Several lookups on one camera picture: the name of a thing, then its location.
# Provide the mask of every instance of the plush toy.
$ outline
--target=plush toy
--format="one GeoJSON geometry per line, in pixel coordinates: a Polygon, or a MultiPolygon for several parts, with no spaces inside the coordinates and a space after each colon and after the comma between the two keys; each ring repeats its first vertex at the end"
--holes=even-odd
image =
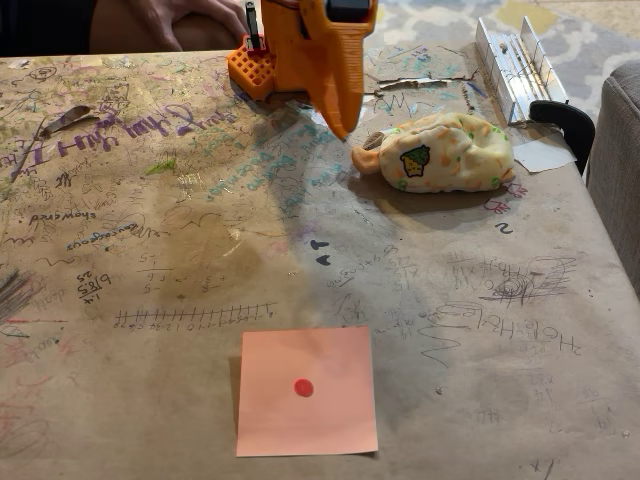
{"type": "Polygon", "coordinates": [[[494,190],[515,177],[513,148],[505,133],[461,113],[430,115],[374,133],[351,150],[360,173],[382,170],[407,192],[494,190]]]}

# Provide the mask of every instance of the person's leg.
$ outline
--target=person's leg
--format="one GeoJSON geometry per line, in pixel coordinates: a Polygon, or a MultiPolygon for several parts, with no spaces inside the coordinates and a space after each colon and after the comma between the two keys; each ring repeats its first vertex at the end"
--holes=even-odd
{"type": "MultiPolygon", "coordinates": [[[[220,23],[201,15],[189,15],[173,26],[184,50],[231,50],[233,35],[220,23]]],[[[90,52],[141,53],[163,49],[124,0],[98,0],[91,23],[90,52]]]]}

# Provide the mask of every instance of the metal bracket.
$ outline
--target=metal bracket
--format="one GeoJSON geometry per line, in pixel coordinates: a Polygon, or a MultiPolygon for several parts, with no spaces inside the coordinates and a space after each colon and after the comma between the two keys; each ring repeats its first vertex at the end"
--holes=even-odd
{"type": "Polygon", "coordinates": [[[476,45],[509,125],[529,121],[529,106],[535,100],[569,103],[567,92],[527,17],[522,21],[519,36],[490,34],[480,18],[476,45]]]}

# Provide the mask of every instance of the green marker mark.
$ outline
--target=green marker mark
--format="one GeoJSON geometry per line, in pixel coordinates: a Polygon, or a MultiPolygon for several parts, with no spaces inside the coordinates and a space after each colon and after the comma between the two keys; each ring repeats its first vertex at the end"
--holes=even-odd
{"type": "Polygon", "coordinates": [[[169,160],[165,160],[164,162],[158,162],[155,165],[151,165],[149,168],[145,170],[146,175],[153,175],[154,173],[162,173],[166,170],[171,170],[172,172],[176,169],[176,159],[171,158],[169,160]]]}

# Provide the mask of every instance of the black handle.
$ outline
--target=black handle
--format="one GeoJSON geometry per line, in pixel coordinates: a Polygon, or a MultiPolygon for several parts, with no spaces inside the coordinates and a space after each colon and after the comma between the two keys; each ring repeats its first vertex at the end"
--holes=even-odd
{"type": "Polygon", "coordinates": [[[553,123],[562,129],[564,139],[576,157],[576,167],[582,175],[596,136],[596,127],[591,117],[571,105],[551,100],[535,100],[529,107],[529,118],[535,122],[553,123]]]}

